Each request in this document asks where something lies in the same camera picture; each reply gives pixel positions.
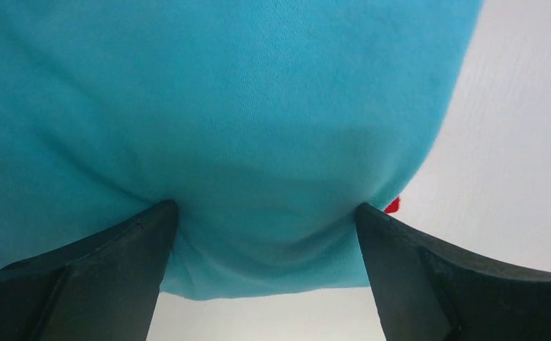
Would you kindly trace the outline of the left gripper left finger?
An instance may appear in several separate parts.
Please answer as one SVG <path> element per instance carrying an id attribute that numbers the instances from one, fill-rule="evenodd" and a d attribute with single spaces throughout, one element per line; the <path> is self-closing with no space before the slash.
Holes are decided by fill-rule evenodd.
<path id="1" fill-rule="evenodd" d="M 167 200 L 0 269 L 0 341 L 145 340 L 177 224 Z"/>

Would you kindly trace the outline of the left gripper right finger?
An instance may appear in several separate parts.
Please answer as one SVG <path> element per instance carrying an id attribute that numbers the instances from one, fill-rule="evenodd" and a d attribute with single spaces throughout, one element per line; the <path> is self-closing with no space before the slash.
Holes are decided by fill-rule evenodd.
<path id="1" fill-rule="evenodd" d="M 508 264 L 355 211 L 360 250 L 387 340 L 551 340 L 551 273 Z"/>

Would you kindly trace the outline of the turquoise t shirt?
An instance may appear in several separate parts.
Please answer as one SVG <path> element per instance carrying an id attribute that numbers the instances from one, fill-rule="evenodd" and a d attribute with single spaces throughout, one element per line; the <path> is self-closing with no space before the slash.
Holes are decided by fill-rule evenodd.
<path id="1" fill-rule="evenodd" d="M 163 291 L 366 287 L 480 1 L 0 1 L 0 268 L 162 200 Z"/>

